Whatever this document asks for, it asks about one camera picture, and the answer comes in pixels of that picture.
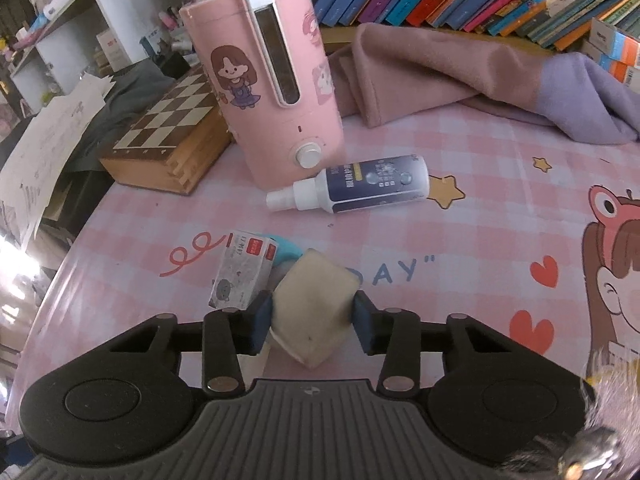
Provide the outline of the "teal plastic piece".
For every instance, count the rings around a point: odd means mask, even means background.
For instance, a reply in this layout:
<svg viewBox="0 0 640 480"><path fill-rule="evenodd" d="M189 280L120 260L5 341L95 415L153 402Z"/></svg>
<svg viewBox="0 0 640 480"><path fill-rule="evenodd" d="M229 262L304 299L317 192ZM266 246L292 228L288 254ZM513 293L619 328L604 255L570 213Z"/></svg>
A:
<svg viewBox="0 0 640 480"><path fill-rule="evenodd" d="M288 238L274 234L268 234L268 237L278 244L278 249L273 259L274 266L280 266L280 264L287 261L296 261L304 254L303 249Z"/></svg>

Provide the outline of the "pink cylindrical humidifier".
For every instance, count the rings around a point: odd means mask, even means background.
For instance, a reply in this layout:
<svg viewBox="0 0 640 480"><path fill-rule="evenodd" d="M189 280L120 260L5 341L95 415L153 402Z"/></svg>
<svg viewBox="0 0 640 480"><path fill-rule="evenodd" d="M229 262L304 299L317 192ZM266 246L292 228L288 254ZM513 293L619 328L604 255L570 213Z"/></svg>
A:
<svg viewBox="0 0 640 480"><path fill-rule="evenodd" d="M258 188L285 188L343 161L311 0L193 0L180 16Z"/></svg>

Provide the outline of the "pink checkered tablecloth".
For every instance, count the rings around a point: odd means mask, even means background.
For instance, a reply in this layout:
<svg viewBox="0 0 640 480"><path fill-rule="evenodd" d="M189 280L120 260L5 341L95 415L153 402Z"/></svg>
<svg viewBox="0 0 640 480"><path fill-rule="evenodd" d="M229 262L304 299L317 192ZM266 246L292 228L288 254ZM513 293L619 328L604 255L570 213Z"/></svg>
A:
<svg viewBox="0 0 640 480"><path fill-rule="evenodd" d="M32 324L6 422L50 370L152 315L206 315L233 230L280 235L356 271L379 307L442 322L464 312L585 374L592 349L639 344L639 300L588 299L582 234L588 193L639 192L637 144L576 143L549 127L463 105L370 129L344 123L350 160L422 155L442 187L431 200L350 214L271 212L236 146L189 196L114 185L82 229Z"/></svg>

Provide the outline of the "white blue spray bottle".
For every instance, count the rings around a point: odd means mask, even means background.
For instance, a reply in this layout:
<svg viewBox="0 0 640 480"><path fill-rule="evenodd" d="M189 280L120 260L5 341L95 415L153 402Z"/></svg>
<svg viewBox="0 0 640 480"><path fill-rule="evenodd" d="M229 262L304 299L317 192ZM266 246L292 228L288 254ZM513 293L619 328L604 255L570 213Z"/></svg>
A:
<svg viewBox="0 0 640 480"><path fill-rule="evenodd" d="M430 174L417 154L378 158L321 170L315 177L269 192L270 211L316 210L340 214L424 200Z"/></svg>

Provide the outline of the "white shelf unit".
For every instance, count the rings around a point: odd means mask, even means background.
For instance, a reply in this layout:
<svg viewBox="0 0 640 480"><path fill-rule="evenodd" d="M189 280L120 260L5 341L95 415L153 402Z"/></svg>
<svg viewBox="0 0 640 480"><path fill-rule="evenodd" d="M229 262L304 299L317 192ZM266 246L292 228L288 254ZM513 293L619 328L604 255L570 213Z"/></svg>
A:
<svg viewBox="0 0 640 480"><path fill-rule="evenodd" d="M183 0L66 0L24 50L10 78L30 110L37 113L51 94L69 94L75 88L93 63L102 36L115 41L122 67L148 58L142 38L160 29L160 14L181 3Z"/></svg>

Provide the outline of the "wooden chess board box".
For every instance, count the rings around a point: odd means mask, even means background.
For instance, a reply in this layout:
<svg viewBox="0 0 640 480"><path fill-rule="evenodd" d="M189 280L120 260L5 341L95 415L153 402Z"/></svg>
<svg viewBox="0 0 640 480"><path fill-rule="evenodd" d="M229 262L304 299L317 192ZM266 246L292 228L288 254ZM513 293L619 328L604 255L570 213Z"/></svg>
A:
<svg viewBox="0 0 640 480"><path fill-rule="evenodd" d="M189 195L232 142L198 65L104 150L100 163L120 184Z"/></svg>

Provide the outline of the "beige sponge block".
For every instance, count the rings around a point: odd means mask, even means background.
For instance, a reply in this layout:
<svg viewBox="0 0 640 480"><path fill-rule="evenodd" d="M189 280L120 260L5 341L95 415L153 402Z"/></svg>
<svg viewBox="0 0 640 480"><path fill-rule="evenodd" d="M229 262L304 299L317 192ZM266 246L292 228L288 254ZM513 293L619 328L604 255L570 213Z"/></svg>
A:
<svg viewBox="0 0 640 480"><path fill-rule="evenodd" d="M303 366L319 366L348 335L359 286L352 271L307 250L272 293L273 340Z"/></svg>

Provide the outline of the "pink purple cloth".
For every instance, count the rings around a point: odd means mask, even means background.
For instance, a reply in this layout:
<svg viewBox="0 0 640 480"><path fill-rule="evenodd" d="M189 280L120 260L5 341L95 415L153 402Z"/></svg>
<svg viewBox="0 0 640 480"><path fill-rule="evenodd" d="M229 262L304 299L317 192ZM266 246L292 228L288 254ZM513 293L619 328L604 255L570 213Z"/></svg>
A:
<svg viewBox="0 0 640 480"><path fill-rule="evenodd" d="M329 57L342 116L370 128L459 103L555 126L578 143L639 139L639 96L581 53L544 53L428 28L364 24Z"/></svg>

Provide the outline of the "white paper sheets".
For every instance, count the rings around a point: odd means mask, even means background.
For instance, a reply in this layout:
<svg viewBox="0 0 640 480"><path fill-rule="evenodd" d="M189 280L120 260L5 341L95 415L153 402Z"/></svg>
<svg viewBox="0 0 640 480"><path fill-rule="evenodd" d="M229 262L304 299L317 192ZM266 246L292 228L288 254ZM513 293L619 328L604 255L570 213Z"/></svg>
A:
<svg viewBox="0 0 640 480"><path fill-rule="evenodd" d="M1 224L25 249L50 203L58 177L114 88L111 76L87 74L32 118L1 169Z"/></svg>

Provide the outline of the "small white red packet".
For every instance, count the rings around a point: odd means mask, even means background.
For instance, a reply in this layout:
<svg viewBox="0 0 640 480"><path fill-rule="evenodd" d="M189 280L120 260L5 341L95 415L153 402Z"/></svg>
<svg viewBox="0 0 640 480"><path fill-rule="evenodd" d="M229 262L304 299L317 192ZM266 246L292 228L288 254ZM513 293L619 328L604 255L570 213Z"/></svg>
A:
<svg viewBox="0 0 640 480"><path fill-rule="evenodd" d="M266 288L278 248L269 236L231 231L213 281L209 307L246 310Z"/></svg>

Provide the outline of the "orange white boxes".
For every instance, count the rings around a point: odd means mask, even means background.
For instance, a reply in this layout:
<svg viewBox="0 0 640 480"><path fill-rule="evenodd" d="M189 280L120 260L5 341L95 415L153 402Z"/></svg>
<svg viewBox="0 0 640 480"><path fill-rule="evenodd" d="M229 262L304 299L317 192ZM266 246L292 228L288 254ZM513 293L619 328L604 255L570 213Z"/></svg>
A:
<svg viewBox="0 0 640 480"><path fill-rule="evenodd" d="M639 40L618 28L593 18L588 38L580 52L606 70L631 91L640 89Z"/></svg>

